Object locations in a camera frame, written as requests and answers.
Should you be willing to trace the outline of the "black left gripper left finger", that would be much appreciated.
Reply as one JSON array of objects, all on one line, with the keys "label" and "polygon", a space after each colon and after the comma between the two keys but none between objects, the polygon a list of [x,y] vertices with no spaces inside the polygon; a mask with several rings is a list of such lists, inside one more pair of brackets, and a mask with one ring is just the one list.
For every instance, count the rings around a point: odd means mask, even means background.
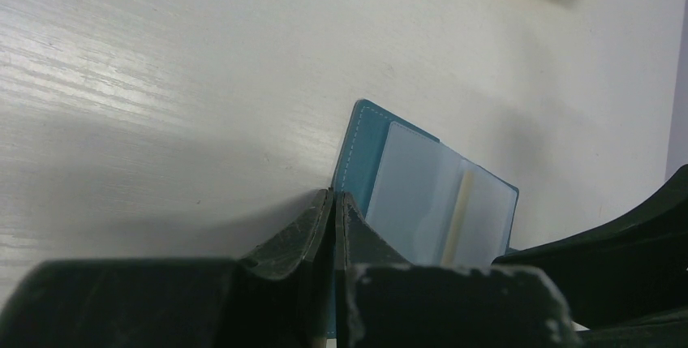
[{"label": "black left gripper left finger", "polygon": [[324,347],[333,275],[334,193],[319,190],[243,257],[226,304],[228,347]]}]

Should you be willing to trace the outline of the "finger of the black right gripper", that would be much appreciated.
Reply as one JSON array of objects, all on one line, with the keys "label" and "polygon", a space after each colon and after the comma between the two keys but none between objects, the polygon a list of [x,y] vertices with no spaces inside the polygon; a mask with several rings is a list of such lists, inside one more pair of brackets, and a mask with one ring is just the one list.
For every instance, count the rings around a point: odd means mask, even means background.
[{"label": "finger of the black right gripper", "polygon": [[544,271],[589,329],[686,307],[687,167],[606,224],[493,262]]}]

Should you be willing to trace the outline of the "teal leather card holder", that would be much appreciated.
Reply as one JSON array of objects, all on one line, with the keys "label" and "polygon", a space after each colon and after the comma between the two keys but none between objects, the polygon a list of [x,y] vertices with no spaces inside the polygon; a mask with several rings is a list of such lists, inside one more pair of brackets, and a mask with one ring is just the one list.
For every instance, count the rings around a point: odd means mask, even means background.
[{"label": "teal leather card holder", "polygon": [[467,232],[453,264],[487,266],[512,252],[518,188],[369,100],[355,102],[332,187],[350,193],[364,222],[403,258],[439,265],[466,173]]}]

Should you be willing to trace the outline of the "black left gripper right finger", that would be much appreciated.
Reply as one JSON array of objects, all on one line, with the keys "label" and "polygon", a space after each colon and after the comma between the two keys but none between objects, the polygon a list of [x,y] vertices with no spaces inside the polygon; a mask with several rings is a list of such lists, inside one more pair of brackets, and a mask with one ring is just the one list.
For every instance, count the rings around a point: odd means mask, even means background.
[{"label": "black left gripper right finger", "polygon": [[365,222],[350,193],[336,194],[334,227],[336,346],[383,347],[393,324],[384,269],[407,260]]}]

